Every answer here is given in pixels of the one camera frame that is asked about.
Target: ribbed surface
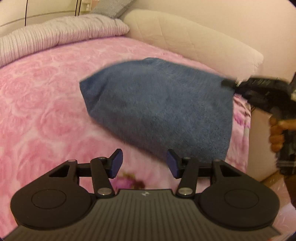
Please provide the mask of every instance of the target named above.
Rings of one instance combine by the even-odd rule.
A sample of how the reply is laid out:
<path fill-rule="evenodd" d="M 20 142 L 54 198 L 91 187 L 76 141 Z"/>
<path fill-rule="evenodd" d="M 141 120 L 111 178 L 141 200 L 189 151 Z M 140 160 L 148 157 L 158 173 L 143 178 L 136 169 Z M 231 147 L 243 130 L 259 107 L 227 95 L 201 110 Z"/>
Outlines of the ribbed surface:
<path fill-rule="evenodd" d="M 208 221 L 191 200 L 170 190 L 122 190 L 113 199 L 99 200 L 87 217 L 54 231 L 16 229 L 5 241 L 266 241 L 279 233 L 272 227 L 240 232 Z"/>
<path fill-rule="evenodd" d="M 135 0 L 100 0 L 92 13 L 119 18 Z"/>
<path fill-rule="evenodd" d="M 29 25 L 0 38 L 0 67 L 57 45 L 120 36 L 128 31 L 129 27 L 120 19 L 98 14 L 61 17 Z"/>

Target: cream wall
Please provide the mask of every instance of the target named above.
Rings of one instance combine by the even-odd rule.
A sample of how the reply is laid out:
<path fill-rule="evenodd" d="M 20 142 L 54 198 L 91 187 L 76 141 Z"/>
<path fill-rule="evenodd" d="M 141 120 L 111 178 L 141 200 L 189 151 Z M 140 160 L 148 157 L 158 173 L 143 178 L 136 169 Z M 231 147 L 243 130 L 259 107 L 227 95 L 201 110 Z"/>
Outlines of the cream wall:
<path fill-rule="evenodd" d="M 288 0 L 137 0 L 133 8 L 176 14 L 240 40 L 264 55 L 264 75 L 291 79 L 296 71 L 296 8 Z"/>

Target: logo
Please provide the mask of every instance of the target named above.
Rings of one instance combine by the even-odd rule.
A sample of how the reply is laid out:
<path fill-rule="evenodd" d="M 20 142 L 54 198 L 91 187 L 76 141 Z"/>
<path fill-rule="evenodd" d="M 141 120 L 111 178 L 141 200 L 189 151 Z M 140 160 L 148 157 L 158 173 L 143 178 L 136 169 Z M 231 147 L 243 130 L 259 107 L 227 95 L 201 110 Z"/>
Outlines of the logo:
<path fill-rule="evenodd" d="M 150 195 L 150 193 L 145 191 L 145 192 L 142 192 L 141 195 L 143 195 L 144 197 L 147 197 L 148 195 Z"/>

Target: pillow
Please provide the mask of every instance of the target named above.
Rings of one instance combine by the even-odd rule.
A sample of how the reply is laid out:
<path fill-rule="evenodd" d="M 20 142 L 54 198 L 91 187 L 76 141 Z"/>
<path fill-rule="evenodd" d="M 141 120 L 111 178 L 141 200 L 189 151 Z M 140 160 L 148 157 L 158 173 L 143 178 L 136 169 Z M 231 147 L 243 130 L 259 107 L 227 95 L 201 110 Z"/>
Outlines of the pillow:
<path fill-rule="evenodd" d="M 119 18 L 135 0 L 99 0 L 91 13 Z"/>
<path fill-rule="evenodd" d="M 133 9 L 121 20 L 130 27 L 127 37 L 181 54 L 225 76 L 248 79 L 263 63 L 263 55 L 257 50 L 183 17 Z"/>
<path fill-rule="evenodd" d="M 29 25 L 0 38 L 0 67 L 57 45 L 126 34 L 119 19 L 97 14 L 67 16 Z"/>
<path fill-rule="evenodd" d="M 222 77 L 157 58 L 110 66 L 80 82 L 89 115 L 165 160 L 172 148 L 201 161 L 226 157 L 234 91 Z"/>

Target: pink bedspread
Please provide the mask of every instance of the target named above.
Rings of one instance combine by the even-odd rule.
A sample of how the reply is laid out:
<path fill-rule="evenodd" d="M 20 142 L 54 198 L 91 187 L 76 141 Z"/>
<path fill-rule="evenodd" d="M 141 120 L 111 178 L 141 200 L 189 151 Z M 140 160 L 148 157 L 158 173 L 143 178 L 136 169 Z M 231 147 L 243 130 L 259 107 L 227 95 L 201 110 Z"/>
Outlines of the pink bedspread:
<path fill-rule="evenodd" d="M 16 223 L 10 199 L 24 185 L 58 164 L 77 159 L 89 162 L 123 150 L 124 161 L 115 189 L 133 185 L 121 178 L 132 174 L 146 188 L 176 189 L 168 167 L 146 153 L 113 137 L 86 112 L 79 81 L 98 69 L 129 59 L 157 57 L 213 71 L 203 64 L 136 40 L 114 37 L 95 39 L 49 49 L 0 69 L 0 236 Z M 234 97 L 233 130 L 226 161 L 246 171 L 250 108 Z M 91 191 L 91 182 L 81 180 Z M 198 191 L 206 188 L 199 181 Z"/>

